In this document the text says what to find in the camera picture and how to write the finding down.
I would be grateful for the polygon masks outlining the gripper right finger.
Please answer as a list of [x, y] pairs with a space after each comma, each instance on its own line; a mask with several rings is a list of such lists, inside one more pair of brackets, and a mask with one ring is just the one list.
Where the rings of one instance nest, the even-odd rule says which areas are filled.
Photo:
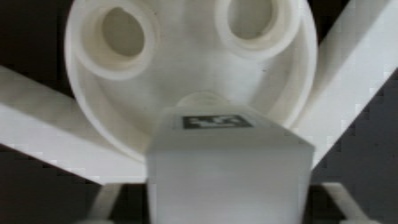
[[345, 216], [340, 224], [381, 224], [381, 222], [368, 217], [344, 184], [328, 182], [322, 186]]

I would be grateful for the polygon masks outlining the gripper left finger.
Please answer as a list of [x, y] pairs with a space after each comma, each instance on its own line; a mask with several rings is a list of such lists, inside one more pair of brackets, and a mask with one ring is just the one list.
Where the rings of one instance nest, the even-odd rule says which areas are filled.
[[121, 188], [121, 184], [107, 184], [102, 186], [88, 216], [73, 224], [116, 224], [116, 221], [111, 219], [111, 214], [116, 207]]

